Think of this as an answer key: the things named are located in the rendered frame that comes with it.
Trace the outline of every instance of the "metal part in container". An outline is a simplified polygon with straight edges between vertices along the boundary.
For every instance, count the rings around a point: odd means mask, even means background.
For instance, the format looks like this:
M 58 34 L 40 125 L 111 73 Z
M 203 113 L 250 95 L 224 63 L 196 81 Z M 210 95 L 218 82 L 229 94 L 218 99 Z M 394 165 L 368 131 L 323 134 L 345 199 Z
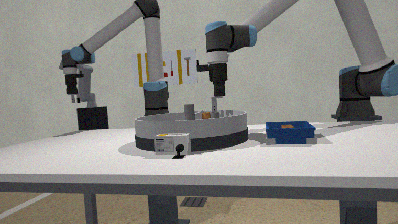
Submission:
M 226 116 L 200 119 L 201 111 L 196 111 L 196 120 L 185 120 L 184 112 L 136 118 L 136 147 L 154 151 L 154 136 L 167 133 L 189 133 L 192 152 L 227 148 L 246 142 L 249 139 L 246 112 L 228 110 L 220 113 Z

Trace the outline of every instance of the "gray cylinder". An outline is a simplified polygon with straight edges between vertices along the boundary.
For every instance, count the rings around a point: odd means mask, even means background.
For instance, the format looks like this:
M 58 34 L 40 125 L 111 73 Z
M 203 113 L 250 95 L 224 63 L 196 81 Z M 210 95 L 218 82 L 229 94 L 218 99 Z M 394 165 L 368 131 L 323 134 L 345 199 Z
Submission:
M 193 104 L 184 104 L 185 120 L 195 120 L 195 106 Z

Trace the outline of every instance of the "floor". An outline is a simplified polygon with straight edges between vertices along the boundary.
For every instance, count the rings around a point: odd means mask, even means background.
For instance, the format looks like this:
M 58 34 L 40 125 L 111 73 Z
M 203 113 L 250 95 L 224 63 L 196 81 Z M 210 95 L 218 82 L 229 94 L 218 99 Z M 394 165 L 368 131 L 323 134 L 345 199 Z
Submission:
M 0 214 L 42 193 L 0 192 Z M 185 196 L 177 197 L 178 205 Z M 146 195 L 97 195 L 98 223 L 148 224 Z M 208 197 L 204 207 L 178 207 L 190 224 L 339 223 L 339 202 L 331 200 Z M 398 203 L 377 203 L 378 224 L 398 224 Z M 83 194 L 51 194 L 0 224 L 85 224 Z

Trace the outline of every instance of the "black floor grate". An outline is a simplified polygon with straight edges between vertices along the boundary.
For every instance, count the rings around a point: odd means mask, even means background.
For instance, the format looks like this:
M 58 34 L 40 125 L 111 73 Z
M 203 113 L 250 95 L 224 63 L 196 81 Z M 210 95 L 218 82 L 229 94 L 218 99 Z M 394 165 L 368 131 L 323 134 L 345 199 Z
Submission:
M 207 197 L 186 197 L 180 204 L 182 207 L 203 207 Z

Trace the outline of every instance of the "blue plastic bin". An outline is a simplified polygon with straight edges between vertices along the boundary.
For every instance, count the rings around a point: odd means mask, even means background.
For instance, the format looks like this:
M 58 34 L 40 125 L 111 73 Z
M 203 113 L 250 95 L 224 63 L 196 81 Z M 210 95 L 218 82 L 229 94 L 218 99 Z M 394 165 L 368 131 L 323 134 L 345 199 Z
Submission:
M 294 128 L 282 128 L 293 125 Z M 315 137 L 315 127 L 308 121 L 267 122 L 267 138 L 275 139 L 276 144 L 307 144 L 307 138 Z

